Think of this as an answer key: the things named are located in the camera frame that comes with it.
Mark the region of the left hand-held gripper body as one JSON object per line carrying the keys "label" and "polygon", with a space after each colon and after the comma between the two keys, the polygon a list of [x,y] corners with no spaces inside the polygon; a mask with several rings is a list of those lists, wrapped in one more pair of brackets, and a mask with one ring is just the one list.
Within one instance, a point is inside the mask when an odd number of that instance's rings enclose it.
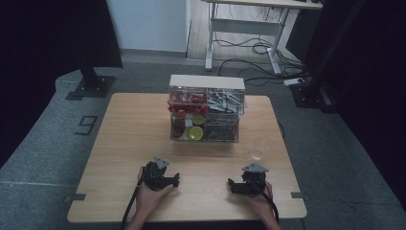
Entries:
{"label": "left hand-held gripper body", "polygon": [[169,162],[155,156],[153,161],[144,168],[144,182],[152,191],[160,191],[170,184],[170,179],[165,177]]}

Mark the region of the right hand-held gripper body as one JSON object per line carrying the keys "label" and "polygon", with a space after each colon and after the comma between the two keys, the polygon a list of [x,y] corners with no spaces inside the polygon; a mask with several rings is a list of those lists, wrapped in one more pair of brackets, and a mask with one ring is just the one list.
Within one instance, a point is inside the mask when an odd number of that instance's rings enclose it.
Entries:
{"label": "right hand-held gripper body", "polygon": [[269,170],[257,163],[242,168],[243,194],[256,196],[264,190],[266,174]]}

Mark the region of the clear drinking glass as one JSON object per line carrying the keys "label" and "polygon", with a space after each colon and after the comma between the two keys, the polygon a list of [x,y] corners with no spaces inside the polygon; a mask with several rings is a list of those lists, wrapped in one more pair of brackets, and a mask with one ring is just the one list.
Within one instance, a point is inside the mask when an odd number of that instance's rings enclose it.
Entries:
{"label": "clear drinking glass", "polygon": [[256,138],[250,148],[250,154],[254,160],[261,160],[271,149],[272,139],[270,137]]}

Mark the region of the pile of dark packets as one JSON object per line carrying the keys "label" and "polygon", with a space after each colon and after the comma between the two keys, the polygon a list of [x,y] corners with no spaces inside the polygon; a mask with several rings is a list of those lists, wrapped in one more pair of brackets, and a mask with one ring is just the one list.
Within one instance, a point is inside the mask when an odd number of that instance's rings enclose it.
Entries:
{"label": "pile of dark packets", "polygon": [[204,127],[206,141],[237,142],[238,120],[210,120]]}

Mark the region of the clear acrylic drawer organizer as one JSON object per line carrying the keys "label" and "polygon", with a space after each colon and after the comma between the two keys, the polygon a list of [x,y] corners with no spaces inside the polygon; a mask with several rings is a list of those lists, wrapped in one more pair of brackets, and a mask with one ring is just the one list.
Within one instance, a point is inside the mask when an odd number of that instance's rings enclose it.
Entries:
{"label": "clear acrylic drawer organizer", "polygon": [[172,75],[168,105],[171,140],[236,143],[245,108],[244,80]]}

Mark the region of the person's left hand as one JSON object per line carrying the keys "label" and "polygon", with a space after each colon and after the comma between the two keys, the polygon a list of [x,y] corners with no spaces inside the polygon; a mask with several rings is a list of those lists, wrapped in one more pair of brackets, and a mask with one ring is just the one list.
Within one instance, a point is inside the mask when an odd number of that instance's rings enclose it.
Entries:
{"label": "person's left hand", "polygon": [[173,185],[169,184],[160,191],[153,191],[145,182],[142,182],[138,188],[139,191],[136,195],[136,212],[134,218],[146,220],[158,207],[161,199],[171,192]]}

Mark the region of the person's right hand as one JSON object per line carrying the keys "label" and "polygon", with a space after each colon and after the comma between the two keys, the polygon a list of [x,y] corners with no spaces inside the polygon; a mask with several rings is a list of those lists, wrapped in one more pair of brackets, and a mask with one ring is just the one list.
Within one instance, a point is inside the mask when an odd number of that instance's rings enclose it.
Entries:
{"label": "person's right hand", "polygon": [[275,219],[274,211],[265,197],[263,197],[262,195],[257,195],[247,196],[245,197],[245,199],[248,201],[254,212],[263,222]]}

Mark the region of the pile of red packets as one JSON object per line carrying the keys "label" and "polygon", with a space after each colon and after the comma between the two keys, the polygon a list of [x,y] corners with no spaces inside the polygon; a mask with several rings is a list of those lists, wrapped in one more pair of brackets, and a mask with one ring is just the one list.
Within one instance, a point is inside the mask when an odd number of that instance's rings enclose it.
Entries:
{"label": "pile of red packets", "polygon": [[208,110],[207,93],[201,90],[177,90],[169,93],[168,110],[180,115],[205,114]]}

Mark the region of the pile of grey packets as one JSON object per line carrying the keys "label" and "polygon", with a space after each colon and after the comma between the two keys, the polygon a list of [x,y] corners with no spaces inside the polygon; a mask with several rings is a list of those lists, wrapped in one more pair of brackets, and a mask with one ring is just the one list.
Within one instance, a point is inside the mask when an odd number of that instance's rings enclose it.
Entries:
{"label": "pile of grey packets", "polygon": [[234,89],[210,89],[208,107],[212,113],[242,115],[244,113],[244,92]]}

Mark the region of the dark floor tape marker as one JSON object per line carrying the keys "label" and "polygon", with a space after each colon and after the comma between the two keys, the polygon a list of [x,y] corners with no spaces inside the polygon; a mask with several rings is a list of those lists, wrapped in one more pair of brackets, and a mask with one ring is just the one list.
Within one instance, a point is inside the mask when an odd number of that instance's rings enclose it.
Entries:
{"label": "dark floor tape marker", "polygon": [[75,132],[76,135],[89,136],[98,120],[97,116],[83,116],[78,124],[79,130]]}

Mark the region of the black curtain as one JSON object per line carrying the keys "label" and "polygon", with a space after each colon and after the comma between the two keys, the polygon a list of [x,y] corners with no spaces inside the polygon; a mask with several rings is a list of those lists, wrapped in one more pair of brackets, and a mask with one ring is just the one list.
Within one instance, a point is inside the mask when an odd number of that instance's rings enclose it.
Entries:
{"label": "black curtain", "polygon": [[0,168],[83,62],[123,66],[106,0],[0,0]]}
{"label": "black curtain", "polygon": [[[300,12],[297,40],[320,12]],[[406,206],[406,0],[366,0],[328,74],[335,112]]]}

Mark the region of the black stand with base plate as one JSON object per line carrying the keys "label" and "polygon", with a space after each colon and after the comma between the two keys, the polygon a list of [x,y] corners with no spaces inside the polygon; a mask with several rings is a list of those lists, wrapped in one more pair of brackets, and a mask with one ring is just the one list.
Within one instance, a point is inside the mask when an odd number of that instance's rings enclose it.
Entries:
{"label": "black stand with base plate", "polygon": [[66,100],[80,101],[82,98],[105,98],[113,85],[115,78],[98,76],[94,68],[83,62],[79,68],[82,80],[77,88],[66,96]]}
{"label": "black stand with base plate", "polygon": [[328,84],[328,71],[365,1],[324,0],[304,57],[304,71],[310,80],[289,87],[297,107],[335,112],[334,88]]}

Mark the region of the white desk frame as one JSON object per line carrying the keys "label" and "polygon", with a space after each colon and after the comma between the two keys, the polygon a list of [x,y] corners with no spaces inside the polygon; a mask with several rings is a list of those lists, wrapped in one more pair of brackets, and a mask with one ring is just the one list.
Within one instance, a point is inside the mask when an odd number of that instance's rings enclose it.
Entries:
{"label": "white desk frame", "polygon": [[[267,50],[273,72],[276,75],[282,73],[277,59],[277,48],[280,43],[282,32],[289,12],[294,10],[318,11],[323,8],[319,0],[202,0],[209,4],[209,39],[206,48],[205,70],[213,69],[213,41],[214,33],[230,33],[244,35],[270,35],[274,42]],[[223,19],[215,16],[216,7],[219,4],[270,7],[282,10],[282,18],[278,22],[258,22],[236,19]]]}

